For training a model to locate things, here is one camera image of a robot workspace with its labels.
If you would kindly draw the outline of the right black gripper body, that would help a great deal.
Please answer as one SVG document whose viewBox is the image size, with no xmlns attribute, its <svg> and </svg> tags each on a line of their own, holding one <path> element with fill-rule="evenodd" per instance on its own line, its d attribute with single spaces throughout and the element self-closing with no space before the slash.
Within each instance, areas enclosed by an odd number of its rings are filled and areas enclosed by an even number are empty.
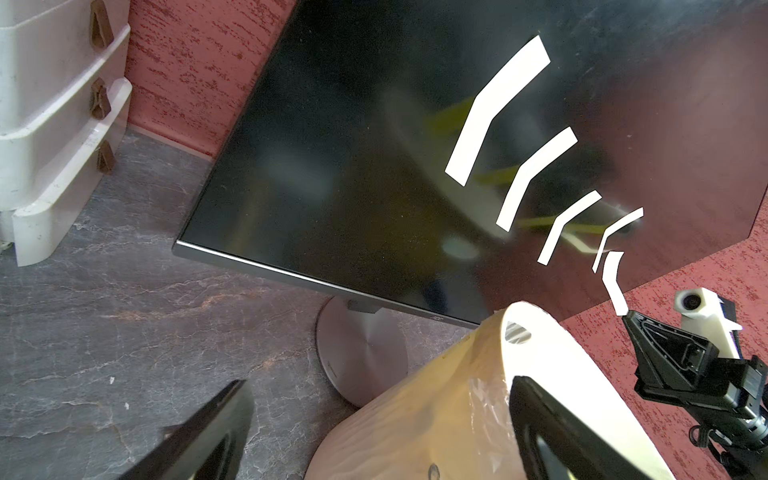
<svg viewBox="0 0 768 480">
<path fill-rule="evenodd" d="M 673 387 L 643 360 L 636 369 L 641 398 L 686 410 L 714 438 L 765 438 L 767 409 L 762 405 L 767 367 L 751 360 L 716 359 L 688 389 Z"/>
</svg>

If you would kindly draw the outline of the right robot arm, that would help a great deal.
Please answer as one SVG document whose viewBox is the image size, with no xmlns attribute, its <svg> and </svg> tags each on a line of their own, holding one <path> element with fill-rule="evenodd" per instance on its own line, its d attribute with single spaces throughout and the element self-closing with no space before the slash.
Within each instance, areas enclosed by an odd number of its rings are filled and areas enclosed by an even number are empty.
<svg viewBox="0 0 768 480">
<path fill-rule="evenodd" d="M 636 393 L 684 409 L 692 445 L 733 479 L 767 477 L 767 365 L 721 358 L 714 343 L 629 311 L 622 317 L 637 359 Z"/>
</svg>

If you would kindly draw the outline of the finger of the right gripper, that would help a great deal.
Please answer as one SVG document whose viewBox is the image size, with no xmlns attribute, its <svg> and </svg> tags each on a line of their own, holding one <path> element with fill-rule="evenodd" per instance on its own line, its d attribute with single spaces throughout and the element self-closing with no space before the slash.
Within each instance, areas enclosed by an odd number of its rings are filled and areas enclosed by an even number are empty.
<svg viewBox="0 0 768 480">
<path fill-rule="evenodd" d="M 630 310 L 622 317 L 633 344 L 637 375 L 657 389 L 695 390 L 718 348 L 706 338 Z"/>
</svg>

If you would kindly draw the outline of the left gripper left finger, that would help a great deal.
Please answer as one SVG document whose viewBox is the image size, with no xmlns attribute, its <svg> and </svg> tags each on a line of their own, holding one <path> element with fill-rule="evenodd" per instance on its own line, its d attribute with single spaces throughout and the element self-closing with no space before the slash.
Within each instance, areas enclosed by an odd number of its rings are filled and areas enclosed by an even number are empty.
<svg viewBox="0 0 768 480">
<path fill-rule="evenodd" d="M 249 382 L 234 380 L 121 477 L 234 479 L 253 412 Z"/>
</svg>

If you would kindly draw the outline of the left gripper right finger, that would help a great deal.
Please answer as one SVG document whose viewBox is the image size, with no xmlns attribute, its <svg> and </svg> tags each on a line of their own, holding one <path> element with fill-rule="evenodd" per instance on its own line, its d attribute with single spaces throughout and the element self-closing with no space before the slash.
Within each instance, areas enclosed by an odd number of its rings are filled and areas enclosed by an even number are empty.
<svg viewBox="0 0 768 480">
<path fill-rule="evenodd" d="M 509 412 L 529 479 L 648 477 L 530 377 L 513 379 Z"/>
</svg>

